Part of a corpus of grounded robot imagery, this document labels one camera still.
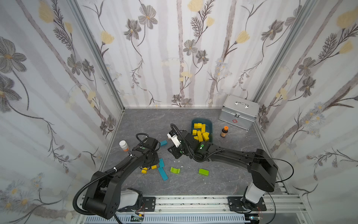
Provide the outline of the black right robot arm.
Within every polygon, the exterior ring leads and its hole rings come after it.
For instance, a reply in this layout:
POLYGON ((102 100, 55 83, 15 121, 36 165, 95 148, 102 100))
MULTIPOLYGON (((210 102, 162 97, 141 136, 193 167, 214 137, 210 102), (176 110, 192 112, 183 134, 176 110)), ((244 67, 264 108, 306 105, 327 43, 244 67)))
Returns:
POLYGON ((185 155, 196 162, 215 161, 236 167, 246 168, 252 176, 252 183, 245 190, 243 200, 257 204, 265 193, 271 193, 275 189, 278 166, 276 158, 271 158, 264 150, 238 151, 219 147, 211 142, 199 142, 192 134, 185 130, 179 130, 171 124, 168 138, 173 145, 168 151, 179 159, 185 155))

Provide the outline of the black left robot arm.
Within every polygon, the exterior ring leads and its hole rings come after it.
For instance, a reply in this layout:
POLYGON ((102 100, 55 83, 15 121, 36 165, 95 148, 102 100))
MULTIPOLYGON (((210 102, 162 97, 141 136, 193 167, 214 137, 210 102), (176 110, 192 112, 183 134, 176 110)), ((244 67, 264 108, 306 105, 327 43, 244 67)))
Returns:
POLYGON ((139 144, 127 158, 105 172, 94 173, 90 182, 75 194, 72 206, 77 213, 112 218, 124 207, 120 205, 124 181, 136 168, 150 168, 159 163, 160 142, 146 133, 137 133, 136 138, 139 144))

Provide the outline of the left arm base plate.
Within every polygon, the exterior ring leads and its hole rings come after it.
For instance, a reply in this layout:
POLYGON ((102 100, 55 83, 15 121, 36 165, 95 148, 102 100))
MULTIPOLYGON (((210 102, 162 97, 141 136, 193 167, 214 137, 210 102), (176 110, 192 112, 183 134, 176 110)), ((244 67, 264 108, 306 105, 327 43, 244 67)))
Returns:
POLYGON ((156 197, 139 198, 135 205, 131 208, 134 212, 153 212, 156 206, 156 197))

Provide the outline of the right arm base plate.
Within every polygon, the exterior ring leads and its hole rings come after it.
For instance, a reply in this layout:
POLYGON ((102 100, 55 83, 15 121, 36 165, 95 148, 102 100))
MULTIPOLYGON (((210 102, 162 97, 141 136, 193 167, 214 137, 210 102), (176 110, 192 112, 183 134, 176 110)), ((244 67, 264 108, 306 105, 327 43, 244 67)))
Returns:
POLYGON ((239 213, 249 213, 267 210, 263 197, 261 197, 259 202, 256 204, 246 199, 243 199, 243 196, 228 197, 227 202, 230 211, 235 211, 239 213))

